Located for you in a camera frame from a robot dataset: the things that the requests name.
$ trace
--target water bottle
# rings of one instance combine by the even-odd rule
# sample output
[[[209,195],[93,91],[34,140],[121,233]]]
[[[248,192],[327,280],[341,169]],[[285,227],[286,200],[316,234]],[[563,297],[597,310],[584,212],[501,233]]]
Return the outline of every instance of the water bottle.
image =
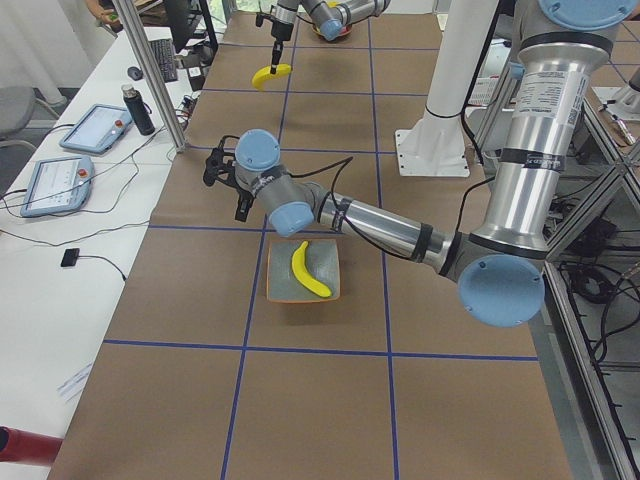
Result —
[[[124,96],[124,103],[129,109],[131,118],[138,127],[141,135],[151,135],[155,131],[147,107],[142,101],[142,95],[140,92],[133,88],[132,85],[123,85],[122,93]]]

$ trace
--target gray chair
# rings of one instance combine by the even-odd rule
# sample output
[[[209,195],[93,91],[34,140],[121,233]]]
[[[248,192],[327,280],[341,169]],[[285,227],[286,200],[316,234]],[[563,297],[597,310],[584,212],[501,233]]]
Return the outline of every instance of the gray chair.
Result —
[[[0,88],[0,148],[20,146],[36,151],[35,145],[26,140],[9,139],[24,129],[33,115],[36,104],[42,106],[53,118],[59,115],[45,102],[36,98],[31,87]]]

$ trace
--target tablet screen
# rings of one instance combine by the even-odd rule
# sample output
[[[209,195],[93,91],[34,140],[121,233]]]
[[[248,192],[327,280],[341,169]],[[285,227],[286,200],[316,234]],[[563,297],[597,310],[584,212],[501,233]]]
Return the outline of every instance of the tablet screen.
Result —
[[[27,210],[62,207],[71,203],[79,158],[70,158],[40,165]]]
[[[65,141],[82,147],[97,147],[121,117],[120,109],[97,106]]]

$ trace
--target gray plate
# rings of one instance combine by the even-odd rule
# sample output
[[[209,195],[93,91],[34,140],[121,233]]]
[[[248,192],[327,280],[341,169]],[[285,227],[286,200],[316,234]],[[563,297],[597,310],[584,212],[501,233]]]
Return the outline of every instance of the gray plate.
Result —
[[[267,299],[271,302],[310,303],[336,300],[340,296],[340,266],[335,240],[309,240],[306,265],[309,273],[331,289],[331,297],[322,298],[307,290],[293,276],[291,256],[304,240],[271,242],[267,267]]]

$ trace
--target white table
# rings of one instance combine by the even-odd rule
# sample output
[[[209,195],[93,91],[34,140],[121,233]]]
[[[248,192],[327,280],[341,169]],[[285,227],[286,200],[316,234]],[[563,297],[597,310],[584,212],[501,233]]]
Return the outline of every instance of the white table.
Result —
[[[146,31],[149,39],[170,37],[168,28]],[[132,65],[137,65],[137,61],[123,32],[58,124],[75,123],[95,103],[124,106],[120,87],[131,83],[153,110],[151,117],[156,129],[162,127],[146,82],[134,82],[127,76],[127,68]],[[175,106],[191,93],[186,73],[182,70],[178,73],[179,81],[166,84]],[[35,161],[69,155],[58,146],[66,131],[52,132],[44,140],[10,191],[26,188]],[[147,139],[132,125],[106,154],[92,156],[96,172],[120,162]],[[27,220],[14,218],[2,210],[0,228],[59,243],[101,229],[144,222],[156,205],[174,154],[169,134],[160,132],[135,155],[140,172],[110,213]],[[110,208],[134,173],[135,166],[128,160],[96,178],[84,208]],[[21,198],[12,196],[8,201],[16,204]],[[104,256],[128,274],[145,231],[146,226],[126,228],[61,247],[39,246],[0,234],[0,425],[64,437],[79,395],[65,402],[57,388],[93,362],[124,282],[103,260],[80,259],[75,267],[63,269],[62,255],[66,248],[78,247],[81,255]],[[44,479],[48,471],[44,467],[0,463],[3,480]]]

